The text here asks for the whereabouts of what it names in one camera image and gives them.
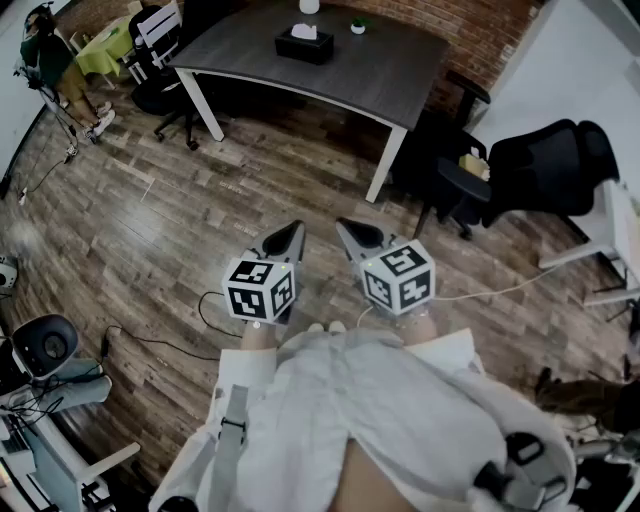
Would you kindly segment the green-covered table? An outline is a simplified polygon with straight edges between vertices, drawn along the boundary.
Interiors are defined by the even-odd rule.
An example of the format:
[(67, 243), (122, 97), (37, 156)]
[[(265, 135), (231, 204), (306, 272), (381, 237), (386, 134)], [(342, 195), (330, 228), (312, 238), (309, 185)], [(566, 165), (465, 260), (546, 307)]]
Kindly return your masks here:
[(129, 33), (132, 15), (118, 18), (102, 29), (76, 55), (76, 62), (85, 76), (101, 75), (114, 90), (110, 76), (119, 77), (126, 57), (133, 52), (133, 40)]

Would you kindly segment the yellow box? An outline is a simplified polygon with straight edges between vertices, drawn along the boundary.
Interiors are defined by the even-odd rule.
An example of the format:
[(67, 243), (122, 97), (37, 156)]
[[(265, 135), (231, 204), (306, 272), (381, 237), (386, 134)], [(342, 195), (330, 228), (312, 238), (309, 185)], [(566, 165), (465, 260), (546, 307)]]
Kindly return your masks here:
[(490, 167), (484, 159), (467, 153), (459, 158), (459, 166), (485, 182), (489, 180)]

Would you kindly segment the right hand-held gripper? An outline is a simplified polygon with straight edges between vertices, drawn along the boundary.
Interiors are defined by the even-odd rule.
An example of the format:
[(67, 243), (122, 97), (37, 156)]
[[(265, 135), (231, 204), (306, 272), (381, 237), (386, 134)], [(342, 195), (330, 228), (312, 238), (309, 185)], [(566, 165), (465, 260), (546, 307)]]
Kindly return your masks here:
[[(434, 297), (435, 263), (418, 240), (406, 242), (385, 225), (351, 218), (337, 218), (336, 230), (373, 304), (400, 316)], [(366, 259), (368, 251), (382, 252)]]

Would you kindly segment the gray machine with round lens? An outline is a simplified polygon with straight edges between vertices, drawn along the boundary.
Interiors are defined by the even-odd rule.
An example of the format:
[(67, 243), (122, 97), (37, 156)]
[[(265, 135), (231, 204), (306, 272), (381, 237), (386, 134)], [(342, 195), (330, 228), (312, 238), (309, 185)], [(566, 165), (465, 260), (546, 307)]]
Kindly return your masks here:
[(101, 360), (76, 355), (79, 336), (59, 314), (32, 319), (10, 335), (11, 369), (0, 372), (12, 389), (0, 394), (0, 411), (31, 421), (41, 415), (103, 403), (112, 380)]

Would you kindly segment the person's right forearm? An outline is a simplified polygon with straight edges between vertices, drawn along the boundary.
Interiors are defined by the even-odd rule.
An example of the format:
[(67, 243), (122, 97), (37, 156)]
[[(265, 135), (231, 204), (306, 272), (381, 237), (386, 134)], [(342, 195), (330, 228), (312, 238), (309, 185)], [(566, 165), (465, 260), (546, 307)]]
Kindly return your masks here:
[(429, 342), (438, 337), (437, 327), (428, 310), (411, 313), (399, 324), (405, 346)]

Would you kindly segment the white desk with equipment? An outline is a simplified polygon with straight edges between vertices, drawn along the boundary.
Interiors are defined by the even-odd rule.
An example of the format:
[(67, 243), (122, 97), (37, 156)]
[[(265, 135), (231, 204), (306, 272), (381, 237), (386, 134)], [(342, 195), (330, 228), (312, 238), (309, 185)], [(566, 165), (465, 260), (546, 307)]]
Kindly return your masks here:
[(118, 512), (104, 475), (139, 451), (134, 442), (89, 463), (52, 420), (0, 417), (0, 476), (34, 512)]

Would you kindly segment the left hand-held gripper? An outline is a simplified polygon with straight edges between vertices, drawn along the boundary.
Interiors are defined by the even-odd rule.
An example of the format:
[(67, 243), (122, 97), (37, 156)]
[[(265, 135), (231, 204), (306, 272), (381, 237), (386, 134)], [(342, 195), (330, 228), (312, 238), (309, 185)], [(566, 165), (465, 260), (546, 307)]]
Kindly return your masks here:
[(258, 260), (232, 258), (222, 279), (229, 315), (267, 324), (287, 316), (297, 297), (294, 265), (304, 245), (305, 224), (294, 220), (254, 240), (248, 251)]

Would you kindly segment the dark wooden table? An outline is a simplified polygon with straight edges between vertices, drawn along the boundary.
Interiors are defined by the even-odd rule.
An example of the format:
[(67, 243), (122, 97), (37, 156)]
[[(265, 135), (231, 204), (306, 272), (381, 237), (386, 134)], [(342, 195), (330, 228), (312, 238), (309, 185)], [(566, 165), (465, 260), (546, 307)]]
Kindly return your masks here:
[[(173, 67), (212, 137), (224, 133), (196, 81), (212, 75), (292, 91), (369, 117), (390, 129), (366, 199), (373, 203), (408, 132), (415, 129), (443, 57), (446, 40), (394, 19), (368, 14), (362, 35), (350, 25), (360, 11), (326, 4), (304, 16), (294, 0), (252, 0), (208, 28), (174, 57)], [(334, 37), (325, 64), (277, 54), (275, 38), (296, 23)]]

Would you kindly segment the black leather tissue box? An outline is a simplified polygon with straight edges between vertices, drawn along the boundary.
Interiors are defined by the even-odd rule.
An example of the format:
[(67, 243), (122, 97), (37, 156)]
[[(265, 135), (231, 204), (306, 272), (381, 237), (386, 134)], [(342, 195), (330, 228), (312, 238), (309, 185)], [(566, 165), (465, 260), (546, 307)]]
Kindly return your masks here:
[(287, 29), (274, 39), (276, 53), (315, 65), (329, 61), (334, 53), (334, 35), (319, 32), (315, 40), (294, 37)]

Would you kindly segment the white wooden chair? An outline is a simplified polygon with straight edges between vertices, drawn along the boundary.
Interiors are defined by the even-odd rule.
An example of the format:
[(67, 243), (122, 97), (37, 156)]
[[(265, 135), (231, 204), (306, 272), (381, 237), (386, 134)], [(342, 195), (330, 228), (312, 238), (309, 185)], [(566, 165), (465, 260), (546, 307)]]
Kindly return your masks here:
[(132, 50), (123, 57), (137, 84), (164, 68), (177, 50), (182, 16), (176, 0), (160, 7), (143, 7), (129, 22)]

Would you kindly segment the black mesh high-back chair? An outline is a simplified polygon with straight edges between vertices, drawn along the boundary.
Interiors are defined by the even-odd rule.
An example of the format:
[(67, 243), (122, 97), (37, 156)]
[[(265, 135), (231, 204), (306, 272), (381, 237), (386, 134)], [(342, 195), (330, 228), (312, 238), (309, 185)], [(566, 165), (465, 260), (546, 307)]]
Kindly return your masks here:
[[(462, 89), (463, 96), (453, 122), (429, 135), (426, 197), (416, 235), (431, 212), (439, 221), (453, 219), (465, 240), (471, 238), (473, 226), (488, 228), (511, 211), (585, 215), (594, 205), (596, 187), (606, 180), (618, 181), (609, 138), (592, 121), (561, 119), (486, 147), (465, 126), (476, 102), (490, 104), (489, 93), (453, 70), (446, 78)], [(459, 158), (467, 153), (488, 163), (487, 182), (459, 166)]]

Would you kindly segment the person's left forearm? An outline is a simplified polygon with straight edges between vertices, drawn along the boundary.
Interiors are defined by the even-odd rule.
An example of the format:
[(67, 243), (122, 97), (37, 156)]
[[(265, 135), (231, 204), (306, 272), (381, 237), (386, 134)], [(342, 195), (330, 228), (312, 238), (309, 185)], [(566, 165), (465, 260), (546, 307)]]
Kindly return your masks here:
[(278, 346), (276, 327), (258, 321), (248, 322), (240, 342), (240, 349), (245, 351), (270, 350)]

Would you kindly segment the black office chair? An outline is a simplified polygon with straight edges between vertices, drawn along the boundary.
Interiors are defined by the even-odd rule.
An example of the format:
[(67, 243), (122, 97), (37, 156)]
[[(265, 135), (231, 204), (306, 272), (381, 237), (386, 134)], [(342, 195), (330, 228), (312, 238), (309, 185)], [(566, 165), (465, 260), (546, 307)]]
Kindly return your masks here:
[[(178, 48), (172, 57), (180, 49), (180, 34), (181, 29)], [(185, 119), (186, 146), (192, 151), (199, 148), (199, 144), (192, 136), (193, 120), (196, 115), (195, 105), (177, 72), (169, 66), (169, 62), (164, 68), (156, 70), (146, 81), (135, 87), (132, 100), (141, 111), (163, 118), (162, 123), (153, 131), (158, 141), (164, 140), (163, 130), (166, 127), (183, 117)]]

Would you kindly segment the person's leg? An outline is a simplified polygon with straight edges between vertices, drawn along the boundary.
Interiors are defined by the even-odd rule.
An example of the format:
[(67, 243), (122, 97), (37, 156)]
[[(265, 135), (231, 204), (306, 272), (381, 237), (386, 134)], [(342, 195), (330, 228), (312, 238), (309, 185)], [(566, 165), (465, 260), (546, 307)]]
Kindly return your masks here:
[(355, 441), (346, 445), (329, 512), (417, 512)]

